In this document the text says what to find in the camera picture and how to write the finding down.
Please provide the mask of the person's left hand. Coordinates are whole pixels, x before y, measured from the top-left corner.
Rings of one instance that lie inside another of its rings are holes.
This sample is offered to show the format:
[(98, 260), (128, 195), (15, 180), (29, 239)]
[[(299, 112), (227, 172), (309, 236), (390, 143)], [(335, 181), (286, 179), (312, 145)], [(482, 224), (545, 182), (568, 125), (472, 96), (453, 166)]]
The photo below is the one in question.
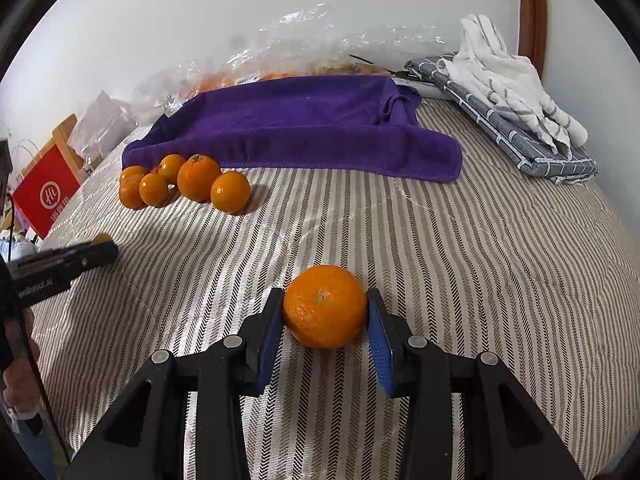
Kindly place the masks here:
[(6, 385), (3, 399), (14, 411), (24, 414), (39, 404), (40, 392), (21, 338), (19, 322), (14, 320), (6, 322), (6, 338), (11, 344), (18, 344), (20, 352), (3, 372), (3, 381)]

